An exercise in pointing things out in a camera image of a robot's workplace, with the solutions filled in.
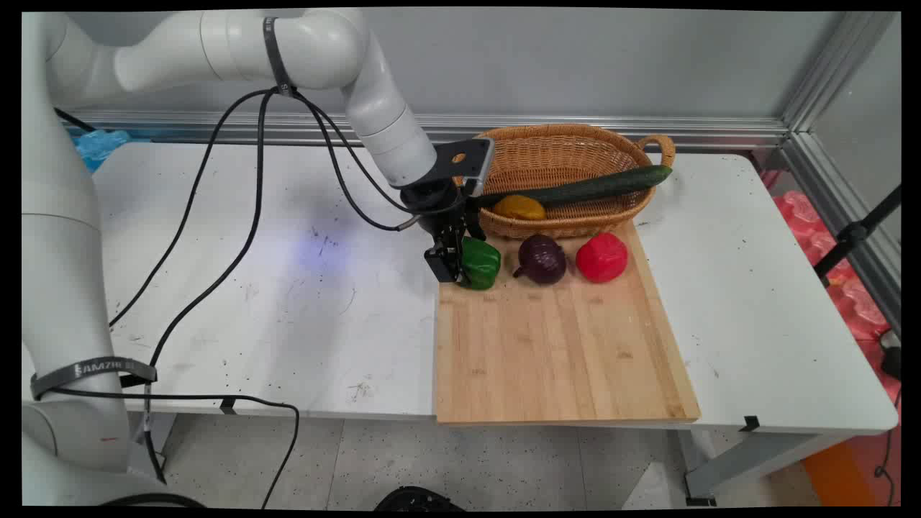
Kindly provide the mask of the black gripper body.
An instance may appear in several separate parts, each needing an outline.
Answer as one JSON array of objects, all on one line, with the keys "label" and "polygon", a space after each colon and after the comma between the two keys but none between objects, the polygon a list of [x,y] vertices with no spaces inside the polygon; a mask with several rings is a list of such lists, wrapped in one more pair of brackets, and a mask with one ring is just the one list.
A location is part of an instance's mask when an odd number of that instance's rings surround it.
[{"label": "black gripper body", "polygon": [[400,230],[418,225],[435,240],[461,239],[466,232],[467,199],[467,193],[452,179],[408,186],[400,191],[400,200],[412,217]]}]

